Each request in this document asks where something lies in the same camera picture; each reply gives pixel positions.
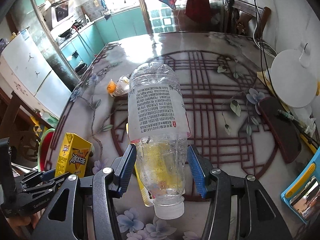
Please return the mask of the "person's left hand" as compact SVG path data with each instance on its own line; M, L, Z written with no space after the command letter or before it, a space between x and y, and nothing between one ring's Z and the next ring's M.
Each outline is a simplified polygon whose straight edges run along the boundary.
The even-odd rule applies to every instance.
M16 235L20 239L26 239L26 235L23 233L22 227L28 226L31 224L33 229L35 229L37 223L39 222L39 217L38 217L38 214L35 213L27 217L21 217L21 216L10 217L10 218L7 218L7 222L9 223L13 231L16 233Z

